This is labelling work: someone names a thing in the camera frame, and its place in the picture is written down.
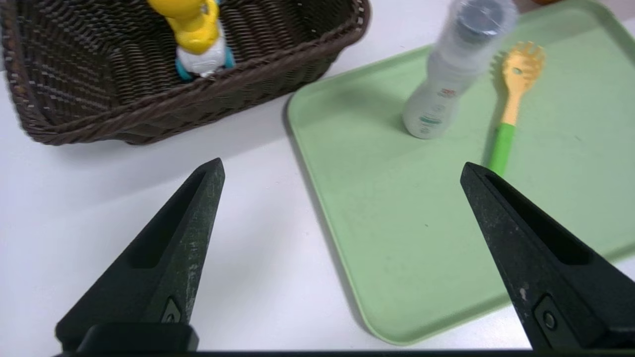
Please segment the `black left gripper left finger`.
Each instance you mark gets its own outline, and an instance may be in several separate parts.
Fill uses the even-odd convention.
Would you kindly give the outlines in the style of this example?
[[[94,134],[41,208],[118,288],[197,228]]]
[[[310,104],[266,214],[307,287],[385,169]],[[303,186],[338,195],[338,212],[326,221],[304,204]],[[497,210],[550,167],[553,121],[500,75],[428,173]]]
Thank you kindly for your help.
[[[224,165],[200,165],[57,323],[64,353],[190,353]]]

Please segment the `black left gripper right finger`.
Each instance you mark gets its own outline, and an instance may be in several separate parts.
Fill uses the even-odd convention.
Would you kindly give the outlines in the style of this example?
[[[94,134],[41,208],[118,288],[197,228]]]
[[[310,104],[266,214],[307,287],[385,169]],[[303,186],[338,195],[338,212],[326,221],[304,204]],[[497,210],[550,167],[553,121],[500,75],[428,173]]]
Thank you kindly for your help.
[[[632,351],[633,280],[495,172],[460,184],[531,347]]]

